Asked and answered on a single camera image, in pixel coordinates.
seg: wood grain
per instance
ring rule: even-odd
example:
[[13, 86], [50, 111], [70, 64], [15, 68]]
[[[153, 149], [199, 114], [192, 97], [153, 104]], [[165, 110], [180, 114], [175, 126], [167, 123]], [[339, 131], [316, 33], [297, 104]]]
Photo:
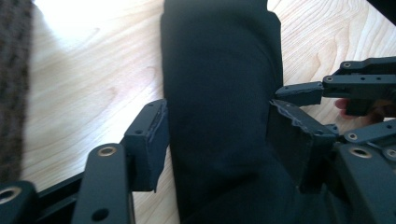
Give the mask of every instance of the wood grain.
[[[83, 171], [160, 99], [163, 0], [36, 0], [22, 178], [38, 190]], [[396, 55], [396, 29], [364, 0], [270, 0], [282, 21], [286, 84], [318, 81], [345, 60]], [[332, 100], [305, 109], [343, 130]], [[178, 223], [170, 157], [158, 192], [134, 193], [138, 223]]]

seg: black fabric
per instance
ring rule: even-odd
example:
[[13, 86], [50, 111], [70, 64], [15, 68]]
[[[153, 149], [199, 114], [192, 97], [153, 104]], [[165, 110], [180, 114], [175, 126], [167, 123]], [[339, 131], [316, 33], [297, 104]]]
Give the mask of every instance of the black fabric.
[[327, 223], [266, 145], [282, 86], [280, 22], [262, 0], [166, 0], [163, 85], [182, 223]]

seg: screw hole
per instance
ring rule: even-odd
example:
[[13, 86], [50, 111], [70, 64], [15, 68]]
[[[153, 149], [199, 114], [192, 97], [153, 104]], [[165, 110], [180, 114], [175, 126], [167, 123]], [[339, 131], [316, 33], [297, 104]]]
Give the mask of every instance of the screw hole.
[[99, 209], [92, 214], [92, 221], [95, 222], [103, 221], [108, 217], [108, 214], [109, 214], [108, 209], [106, 208]]
[[354, 134], [354, 133], [350, 133], [350, 134], [348, 135], [348, 137], [349, 137], [350, 139], [352, 139], [352, 140], [357, 140], [357, 139], [358, 139], [358, 136], [357, 136], [356, 134]]
[[0, 204], [8, 203], [15, 199], [20, 193], [22, 189], [18, 187], [10, 187], [7, 189], [0, 190]]
[[396, 151], [395, 151], [395, 150], [393, 150], [393, 149], [388, 149], [388, 150], [387, 150], [387, 153], [388, 153], [388, 155], [389, 155], [390, 157], [396, 158]]
[[372, 157], [372, 155], [370, 154], [370, 152], [361, 149], [361, 148], [352, 148], [349, 150], [350, 153], [352, 153], [352, 155], [357, 156], [357, 157], [361, 157], [364, 159], [369, 159]]
[[103, 147], [99, 149], [98, 155], [101, 157], [107, 157], [113, 155], [114, 153], [116, 153], [116, 151], [117, 149], [114, 147]]

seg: black plastic part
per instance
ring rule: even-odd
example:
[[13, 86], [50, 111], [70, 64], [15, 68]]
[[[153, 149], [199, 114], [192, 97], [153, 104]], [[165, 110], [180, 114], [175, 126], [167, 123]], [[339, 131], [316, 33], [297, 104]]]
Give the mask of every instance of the black plastic part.
[[39, 211], [35, 186], [27, 181], [0, 185], [0, 222], [34, 223]]
[[106, 144], [91, 151], [72, 223], [134, 223], [125, 150]]
[[133, 191], [157, 188], [169, 145], [168, 111], [165, 100], [145, 105], [125, 132], [121, 144], [132, 158], [131, 186]]
[[396, 75], [396, 57], [368, 58], [364, 61], [345, 61], [333, 73], [339, 75]]
[[319, 193], [337, 134], [287, 102], [272, 100], [267, 140], [301, 193]]
[[351, 99], [346, 106], [346, 115], [366, 116], [374, 103], [375, 100]]
[[83, 173], [38, 193], [41, 213], [37, 224], [71, 222]]
[[329, 191], [325, 194], [325, 202], [329, 218], [332, 223], [336, 224], [350, 224], [351, 223], [351, 207], [348, 203], [340, 200]]
[[327, 129], [330, 130], [330, 132], [332, 132], [333, 134], [335, 134], [336, 136], [338, 136], [340, 134], [337, 125], [335, 124], [326, 124], [324, 125]]
[[323, 93], [321, 82], [284, 86], [276, 91], [276, 99], [297, 106], [320, 105]]
[[345, 139], [349, 143], [366, 144], [375, 142], [383, 138], [396, 135], [396, 119], [373, 124], [364, 128], [351, 130], [344, 133]]
[[324, 97], [394, 100], [395, 75], [348, 75], [323, 78]]
[[326, 158], [326, 173], [324, 174], [326, 175], [325, 185], [326, 190], [329, 191], [328, 193], [338, 198], [342, 202], [349, 204], [349, 198], [347, 197], [344, 184], [341, 181], [338, 170], [336, 170], [336, 167], [334, 165], [334, 161], [337, 155], [337, 151], [335, 148], [337, 148], [337, 145], [340, 144], [342, 145], [343, 143], [336, 142], [333, 145], [332, 153]]
[[396, 175], [374, 149], [339, 145], [335, 166], [351, 201], [353, 223], [396, 223]]

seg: finger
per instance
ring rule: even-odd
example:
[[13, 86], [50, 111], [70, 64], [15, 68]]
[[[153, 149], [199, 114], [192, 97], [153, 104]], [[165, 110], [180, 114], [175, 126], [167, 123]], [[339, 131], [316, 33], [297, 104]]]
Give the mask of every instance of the finger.
[[378, 108], [384, 118], [396, 118], [396, 105], [383, 105]]
[[379, 107], [384, 105], [393, 105], [393, 102], [389, 100], [377, 100], [375, 101], [373, 107]]
[[371, 113], [369, 113], [367, 116], [361, 117], [361, 123], [364, 126], [367, 126], [367, 125], [372, 125], [372, 124], [376, 124], [376, 123], [384, 121], [384, 115], [381, 110], [382, 109], [380, 107], [376, 108]]
[[334, 102], [335, 107], [339, 109], [347, 109], [348, 99], [338, 99]]

